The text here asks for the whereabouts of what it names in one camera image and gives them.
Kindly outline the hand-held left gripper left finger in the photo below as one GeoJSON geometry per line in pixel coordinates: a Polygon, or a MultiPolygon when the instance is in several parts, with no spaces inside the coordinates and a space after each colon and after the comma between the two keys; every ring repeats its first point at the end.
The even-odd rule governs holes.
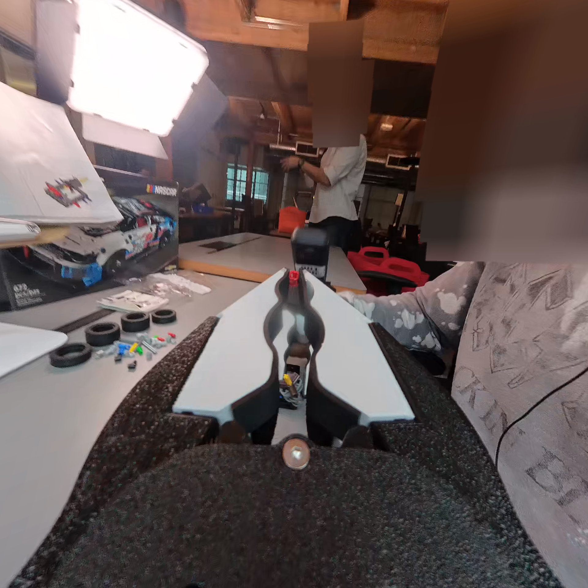
{"type": "Polygon", "coordinates": [[[219,425],[264,425],[277,415],[288,343],[283,283],[285,268],[217,316],[173,413],[211,417],[219,425]]]}

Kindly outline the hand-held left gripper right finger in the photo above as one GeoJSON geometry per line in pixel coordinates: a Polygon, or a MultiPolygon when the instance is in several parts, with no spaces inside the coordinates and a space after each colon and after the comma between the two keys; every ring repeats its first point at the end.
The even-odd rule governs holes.
{"type": "Polygon", "coordinates": [[[312,347],[306,415],[321,426],[411,422],[415,413],[370,319],[308,271],[307,337],[312,347]]]}

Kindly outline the black toy frame assembly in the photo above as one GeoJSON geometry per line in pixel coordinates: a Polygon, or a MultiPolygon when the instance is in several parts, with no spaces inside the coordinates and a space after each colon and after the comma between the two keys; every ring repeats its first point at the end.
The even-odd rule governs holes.
{"type": "Polygon", "coordinates": [[[287,363],[279,381],[279,408],[297,410],[306,400],[305,365],[287,363]]]}

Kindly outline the toy instruction booklet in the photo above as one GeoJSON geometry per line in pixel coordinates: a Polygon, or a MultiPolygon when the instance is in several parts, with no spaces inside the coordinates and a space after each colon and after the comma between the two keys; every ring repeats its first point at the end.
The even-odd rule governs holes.
{"type": "Polygon", "coordinates": [[[122,214],[62,107],[1,84],[1,217],[107,226],[122,214]]]}

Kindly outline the person's right forearm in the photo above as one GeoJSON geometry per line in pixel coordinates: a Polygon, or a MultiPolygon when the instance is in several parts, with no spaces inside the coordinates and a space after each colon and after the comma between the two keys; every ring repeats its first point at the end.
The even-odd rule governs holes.
{"type": "Polygon", "coordinates": [[[457,262],[454,267],[412,292],[398,295],[339,296],[382,326],[408,350],[439,357],[456,353],[485,262],[457,262]]]}

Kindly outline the grey desk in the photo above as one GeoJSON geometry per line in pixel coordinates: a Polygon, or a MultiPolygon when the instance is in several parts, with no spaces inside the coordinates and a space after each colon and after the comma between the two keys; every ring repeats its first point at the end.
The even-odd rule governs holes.
{"type": "Polygon", "coordinates": [[[1,384],[1,587],[173,587],[197,580],[207,541],[245,516],[231,474],[276,451],[207,445],[218,423],[172,406],[217,318],[138,378],[106,359],[41,362],[1,384]]]}

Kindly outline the person's right hand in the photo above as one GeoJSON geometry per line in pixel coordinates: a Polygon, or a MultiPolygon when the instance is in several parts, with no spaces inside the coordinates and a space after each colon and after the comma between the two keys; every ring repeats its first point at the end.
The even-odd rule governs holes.
{"type": "Polygon", "coordinates": [[[284,354],[286,364],[303,366],[311,361],[312,346],[309,342],[291,342],[284,354]]]}

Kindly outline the wood-edged grey table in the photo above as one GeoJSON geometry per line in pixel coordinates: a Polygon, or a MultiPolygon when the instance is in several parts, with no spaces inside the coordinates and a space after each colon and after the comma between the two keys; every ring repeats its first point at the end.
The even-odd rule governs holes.
{"type": "MultiPolygon", "coordinates": [[[[280,269],[293,269],[293,255],[289,239],[237,233],[180,244],[178,263],[183,270],[261,283],[280,269]],[[212,254],[199,247],[201,243],[219,239],[249,240],[243,245],[212,254]]],[[[360,295],[366,293],[364,283],[338,247],[330,248],[327,281],[337,292],[350,290],[360,295]]]]}

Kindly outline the cluster of mixed toy parts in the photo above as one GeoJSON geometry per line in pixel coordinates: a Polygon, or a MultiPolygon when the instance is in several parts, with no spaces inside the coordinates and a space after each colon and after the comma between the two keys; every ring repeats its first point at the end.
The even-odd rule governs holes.
{"type": "Polygon", "coordinates": [[[92,359],[100,360],[113,358],[117,354],[122,354],[123,359],[144,359],[151,361],[157,355],[160,355],[167,348],[172,348],[179,339],[174,334],[149,335],[139,334],[136,337],[123,337],[111,345],[99,348],[93,348],[92,359]]]}

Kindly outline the crumpled clear plastic bags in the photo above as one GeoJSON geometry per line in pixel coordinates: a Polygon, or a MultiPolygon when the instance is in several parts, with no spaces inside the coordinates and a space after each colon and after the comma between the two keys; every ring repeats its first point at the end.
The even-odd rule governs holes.
{"type": "Polygon", "coordinates": [[[185,297],[207,295],[212,288],[176,273],[152,273],[132,281],[138,291],[159,298],[185,297]]]}

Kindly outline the striped sticker sheet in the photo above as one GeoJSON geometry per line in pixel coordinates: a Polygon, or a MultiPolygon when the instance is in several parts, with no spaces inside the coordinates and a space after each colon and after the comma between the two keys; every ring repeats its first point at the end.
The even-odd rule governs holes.
{"type": "Polygon", "coordinates": [[[97,304],[100,308],[120,313],[150,314],[168,304],[169,299],[150,293],[125,290],[101,298],[97,304]]]}

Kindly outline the dark toy set box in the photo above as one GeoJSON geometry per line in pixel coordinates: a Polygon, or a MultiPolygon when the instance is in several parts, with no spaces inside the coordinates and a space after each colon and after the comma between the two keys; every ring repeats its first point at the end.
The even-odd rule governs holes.
{"type": "Polygon", "coordinates": [[[1,312],[107,290],[178,268],[176,182],[99,171],[122,216],[114,226],[72,227],[51,243],[1,251],[1,312]]]}

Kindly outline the person's grey sweatshirt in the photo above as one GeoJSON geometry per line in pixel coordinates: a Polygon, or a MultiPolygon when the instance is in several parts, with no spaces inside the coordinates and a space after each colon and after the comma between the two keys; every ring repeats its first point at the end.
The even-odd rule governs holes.
{"type": "Polygon", "coordinates": [[[488,264],[452,397],[543,558],[587,587],[587,266],[488,264]]]}

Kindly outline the bright light panel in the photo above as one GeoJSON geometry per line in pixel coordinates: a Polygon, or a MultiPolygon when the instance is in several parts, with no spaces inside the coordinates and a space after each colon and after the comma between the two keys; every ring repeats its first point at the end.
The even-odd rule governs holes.
{"type": "Polygon", "coordinates": [[[68,106],[167,136],[208,66],[206,50],[131,1],[75,1],[68,106]]]}

